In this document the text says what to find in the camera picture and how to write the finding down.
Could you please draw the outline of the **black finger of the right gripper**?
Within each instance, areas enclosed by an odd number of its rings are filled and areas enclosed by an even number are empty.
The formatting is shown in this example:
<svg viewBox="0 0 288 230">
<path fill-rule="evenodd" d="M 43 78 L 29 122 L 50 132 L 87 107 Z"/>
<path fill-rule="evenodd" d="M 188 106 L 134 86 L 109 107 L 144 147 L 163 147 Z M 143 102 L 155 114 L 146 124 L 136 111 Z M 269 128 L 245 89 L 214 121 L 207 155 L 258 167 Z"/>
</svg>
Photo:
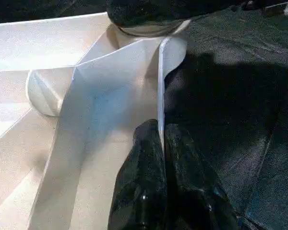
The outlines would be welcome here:
<svg viewBox="0 0 288 230">
<path fill-rule="evenodd" d="M 118 27 L 165 25 L 192 17 L 189 0 L 109 0 L 109 19 Z"/>
</svg>

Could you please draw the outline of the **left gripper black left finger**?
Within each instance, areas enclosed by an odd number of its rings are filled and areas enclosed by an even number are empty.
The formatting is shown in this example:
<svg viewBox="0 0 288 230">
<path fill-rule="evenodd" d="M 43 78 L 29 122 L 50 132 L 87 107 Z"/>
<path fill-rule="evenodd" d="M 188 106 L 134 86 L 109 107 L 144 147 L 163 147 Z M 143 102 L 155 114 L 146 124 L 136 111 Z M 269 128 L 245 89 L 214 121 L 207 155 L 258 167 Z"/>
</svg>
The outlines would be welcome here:
<svg viewBox="0 0 288 230">
<path fill-rule="evenodd" d="M 158 121 L 149 119 L 133 134 L 133 146 L 115 182 L 109 230 L 163 230 L 167 222 L 165 157 Z"/>
</svg>

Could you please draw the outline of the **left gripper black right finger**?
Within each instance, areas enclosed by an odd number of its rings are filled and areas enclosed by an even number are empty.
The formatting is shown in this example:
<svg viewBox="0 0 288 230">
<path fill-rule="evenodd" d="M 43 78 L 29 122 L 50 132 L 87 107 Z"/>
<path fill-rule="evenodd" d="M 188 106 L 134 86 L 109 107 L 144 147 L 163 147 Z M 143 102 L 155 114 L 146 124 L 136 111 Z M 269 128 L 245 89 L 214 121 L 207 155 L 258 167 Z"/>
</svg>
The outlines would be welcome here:
<svg viewBox="0 0 288 230">
<path fill-rule="evenodd" d="M 237 215 L 222 183 L 178 124 L 165 127 L 165 153 L 171 213 L 176 230 L 238 230 Z"/>
</svg>

